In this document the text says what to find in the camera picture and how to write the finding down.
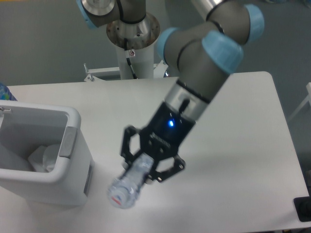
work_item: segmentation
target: clear plastic bottle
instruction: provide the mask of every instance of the clear plastic bottle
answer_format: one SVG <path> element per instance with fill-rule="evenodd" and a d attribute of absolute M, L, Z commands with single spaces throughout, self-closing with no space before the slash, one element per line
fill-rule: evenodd
<path fill-rule="evenodd" d="M 113 181 L 108 190 L 108 198 L 114 207 L 127 209 L 135 204 L 145 175 L 150 172 L 153 163 L 154 160 L 149 155 L 142 154 L 121 179 Z"/>
<path fill-rule="evenodd" d="M 15 99 L 15 97 L 11 94 L 8 87 L 2 83 L 0 83 L 0 100 L 17 101 L 17 99 Z"/>

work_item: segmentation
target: metal bracket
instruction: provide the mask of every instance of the metal bracket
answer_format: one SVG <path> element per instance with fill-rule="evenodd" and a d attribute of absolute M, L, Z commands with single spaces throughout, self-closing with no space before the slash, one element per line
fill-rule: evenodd
<path fill-rule="evenodd" d="M 154 78 L 163 78 L 169 77 L 170 75 L 166 72 L 168 65 L 161 61 L 159 64 L 154 64 Z M 84 81 L 86 82 L 94 82 L 94 81 L 102 81 L 102 79 L 96 78 L 97 77 L 108 77 L 108 76 L 116 76 L 120 75 L 120 68 L 119 67 L 110 67 L 110 68 L 100 68 L 100 69 L 88 69 L 86 63 L 84 63 L 84 69 L 86 72 L 86 78 Z"/>
<path fill-rule="evenodd" d="M 142 150 L 139 150 L 135 155 L 133 155 L 130 152 L 130 142 L 131 142 L 131 137 L 133 137 L 136 134 L 140 134 L 141 130 L 135 128 L 134 126 L 128 126 L 124 130 L 124 135 L 123 135 L 123 142 L 122 142 L 122 148 L 121 148 L 121 153 L 120 155 L 125 159 L 125 163 L 123 164 L 124 169 L 128 169 L 132 163 L 143 153 Z M 177 174 L 178 172 L 182 171 L 186 167 L 186 163 L 183 159 L 180 158 L 178 154 L 176 154 L 174 157 L 174 164 L 172 167 L 165 171 L 157 171 L 156 168 L 162 158 L 159 158 L 155 160 L 154 165 L 152 169 L 150 170 L 149 175 L 147 176 L 146 183 L 150 183 L 150 181 L 157 180 L 158 182 L 163 182 L 166 179 L 170 178 L 171 176 Z"/>

